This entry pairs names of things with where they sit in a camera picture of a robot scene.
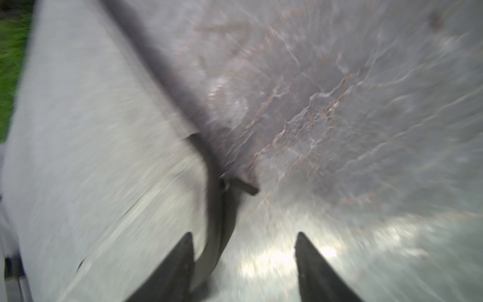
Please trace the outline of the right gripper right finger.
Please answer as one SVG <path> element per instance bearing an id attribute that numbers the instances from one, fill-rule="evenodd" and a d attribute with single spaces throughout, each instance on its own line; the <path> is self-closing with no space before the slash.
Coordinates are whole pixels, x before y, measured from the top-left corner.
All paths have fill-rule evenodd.
<path id="1" fill-rule="evenodd" d="M 363 302 L 303 232 L 297 235 L 295 258 L 302 302 Z"/>

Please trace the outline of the grey laptop bag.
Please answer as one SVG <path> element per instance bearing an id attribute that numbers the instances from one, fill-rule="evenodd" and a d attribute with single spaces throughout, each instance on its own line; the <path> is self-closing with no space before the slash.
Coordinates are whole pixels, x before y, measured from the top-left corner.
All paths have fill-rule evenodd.
<path id="1" fill-rule="evenodd" d="M 247 101 L 222 101 L 261 1 L 37 1 L 1 169 L 8 301 L 127 301 L 192 233 L 189 301 L 222 275 Z"/>

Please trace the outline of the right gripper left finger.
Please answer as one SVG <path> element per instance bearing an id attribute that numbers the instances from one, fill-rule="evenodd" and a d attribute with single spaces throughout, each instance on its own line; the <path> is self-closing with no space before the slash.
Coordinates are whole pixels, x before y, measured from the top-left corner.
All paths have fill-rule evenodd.
<path id="1" fill-rule="evenodd" d="M 127 302 L 188 301 L 193 269 L 192 233 L 187 232 Z"/>

